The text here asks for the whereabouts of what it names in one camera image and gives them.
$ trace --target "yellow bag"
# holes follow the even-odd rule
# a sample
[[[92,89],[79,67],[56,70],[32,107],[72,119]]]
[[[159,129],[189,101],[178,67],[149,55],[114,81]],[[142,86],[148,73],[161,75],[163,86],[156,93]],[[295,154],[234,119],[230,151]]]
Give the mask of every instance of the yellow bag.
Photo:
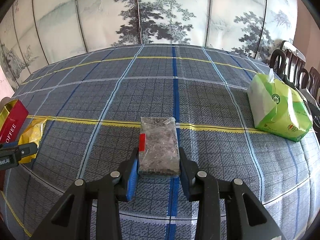
[[[45,123],[47,122],[47,118],[35,119],[28,125],[28,127],[24,130],[22,135],[20,136],[18,145],[24,143],[34,142],[39,147],[40,140],[43,135]],[[35,159],[37,154],[33,154],[27,157],[24,157],[19,161],[19,163],[29,163],[32,159]]]

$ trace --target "plaid tablecloth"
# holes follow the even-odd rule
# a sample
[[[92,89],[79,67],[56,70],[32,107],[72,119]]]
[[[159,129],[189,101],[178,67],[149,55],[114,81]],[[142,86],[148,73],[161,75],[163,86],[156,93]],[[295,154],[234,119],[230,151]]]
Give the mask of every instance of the plaid tablecloth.
[[[145,44],[35,72],[14,98],[29,111],[24,127],[49,117],[35,162],[6,173],[0,205],[9,229],[28,239],[73,180],[99,179],[130,157],[141,116],[173,116],[189,159],[218,179],[243,179],[287,239],[301,237],[320,208],[319,143],[314,131],[295,143],[254,129],[246,88],[268,71],[230,52]],[[194,239],[197,205],[179,179],[140,178],[134,199],[120,203],[123,239]],[[223,202],[221,225],[225,238]]]

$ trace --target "blue stripe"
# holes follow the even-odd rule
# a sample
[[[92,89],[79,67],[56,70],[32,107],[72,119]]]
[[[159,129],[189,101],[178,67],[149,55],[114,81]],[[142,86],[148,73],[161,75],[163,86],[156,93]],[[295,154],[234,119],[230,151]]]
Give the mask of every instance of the blue stripe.
[[[242,68],[241,67],[241,65],[239,64],[239,62],[229,53],[229,52],[227,52],[229,55],[230,55],[230,57],[232,57],[232,59],[238,64],[238,66],[240,67],[240,68]],[[244,72],[247,74],[247,76],[250,78],[250,80],[252,80],[252,77],[249,75],[249,73],[244,69]]]
[[[30,104],[30,102],[33,100],[33,97],[34,97],[34,96],[35,96],[35,95],[33,94],[31,100],[30,100],[29,103],[26,105],[26,108],[29,106],[29,104]]]
[[[288,146],[288,150],[289,150],[290,156],[291,156],[291,158],[293,160],[293,164],[294,164],[294,166],[296,168],[296,185],[298,185],[298,172],[299,172],[298,165],[297,165],[296,159],[294,158],[293,153],[291,151],[291,147],[290,147],[288,139],[284,139],[284,140],[285,140],[285,142],[286,142],[286,144]],[[298,220],[299,220],[298,216],[299,216],[299,205],[300,205],[300,188],[299,187],[297,189],[297,194],[298,194],[298,198],[297,198],[297,213],[296,213],[296,229],[294,231],[293,238],[296,237],[297,232],[298,232]]]
[[[172,45],[172,75],[177,76],[177,60],[174,45]],[[179,84],[178,79],[173,79],[173,117],[176,123],[180,121],[180,108],[179,108]],[[180,143],[180,129],[177,128],[178,143]],[[170,224],[166,225],[165,239],[174,240],[176,233],[176,225],[171,224],[171,217],[178,214],[178,194],[179,194],[179,178],[170,179],[170,190],[168,198],[168,212],[170,216]]]
[[[176,224],[166,224],[165,225],[165,240],[173,240],[176,234]]]
[[[110,51],[103,59],[106,59],[106,57],[108,57],[108,56],[110,55],[110,53],[113,52],[115,49],[116,49],[116,48],[114,48],[112,51]],[[100,62],[97,63],[97,64],[94,66],[94,68],[82,79],[82,81],[85,80],[85,78],[86,78],[99,64],[100,64]],[[64,106],[66,105],[66,103],[70,100],[70,98],[71,98],[72,95],[75,93],[76,89],[80,86],[80,84],[78,84],[78,85],[76,86],[76,88],[71,92],[71,94],[70,94],[70,96],[68,97],[68,99],[64,102],[64,104],[62,105],[62,107],[60,108],[60,110],[57,112],[56,116],[58,116],[58,115],[60,114],[61,110],[64,108]],[[53,123],[54,123],[54,121],[52,121],[52,122],[50,123],[49,128],[47,129],[47,132],[45,133],[45,135],[44,135],[43,138],[41,139],[38,153],[40,152],[40,150],[41,150],[41,148],[42,148],[42,145],[43,145],[43,142],[45,141],[45,139],[46,139],[46,137],[47,137],[47,135],[48,135],[48,133],[49,133],[49,131],[50,131]],[[36,161],[33,162],[32,166],[31,166],[31,169],[33,169],[33,166],[34,166],[35,163],[36,163]]]
[[[52,72],[51,74],[52,74],[51,77],[43,84],[43,86],[42,86],[40,89],[42,89],[42,88],[49,82],[49,80],[52,79],[52,77],[53,77],[56,73]]]
[[[262,74],[266,74],[261,68],[259,68],[258,66],[257,66],[257,64],[255,64],[248,56],[246,56],[247,57],[247,60],[250,60],[250,62],[260,71],[260,73],[262,73]]]

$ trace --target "chair back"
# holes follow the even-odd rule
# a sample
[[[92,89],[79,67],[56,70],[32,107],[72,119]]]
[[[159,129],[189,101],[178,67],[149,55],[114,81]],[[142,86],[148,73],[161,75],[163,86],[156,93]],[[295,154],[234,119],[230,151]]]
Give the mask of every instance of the chair back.
[[[287,58],[284,75],[287,75],[288,80],[298,89],[306,88],[306,85],[309,82],[308,71],[304,69],[306,57],[288,41],[282,41],[280,50],[285,52]]]
[[[313,98],[317,100],[318,90],[320,87],[320,74],[314,67],[311,67],[310,76],[311,76],[311,80],[313,79],[312,80],[313,82],[310,82],[309,91],[310,91],[310,94],[313,96]]]
[[[279,78],[283,79],[285,63],[287,56],[281,49],[275,49],[271,55],[269,67],[278,75]]]
[[[278,75],[281,80],[286,83],[291,88],[297,87],[306,88],[309,84],[309,73],[306,69],[298,68],[297,74],[295,74],[294,79],[295,82],[290,82],[285,70],[287,68],[287,55],[281,49],[275,49],[271,55],[269,67],[274,70],[274,72]]]

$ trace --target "plastic bag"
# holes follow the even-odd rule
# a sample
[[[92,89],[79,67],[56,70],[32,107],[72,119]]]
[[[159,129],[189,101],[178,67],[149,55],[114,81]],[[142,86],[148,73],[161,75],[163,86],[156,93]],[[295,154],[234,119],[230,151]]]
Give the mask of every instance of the plastic bag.
[[[247,89],[255,128],[299,142],[312,116],[297,91],[269,75],[256,74]]]
[[[139,143],[139,174],[178,177],[180,157],[175,119],[142,117]]]
[[[18,145],[24,144],[24,143],[30,143],[34,142],[39,148],[40,140],[43,135],[44,127],[47,122],[47,118],[40,118],[32,120],[31,124],[28,125],[28,127],[24,130],[22,135],[20,136]],[[35,159],[37,156],[36,154],[24,157],[19,161],[19,163],[29,163],[32,159]]]

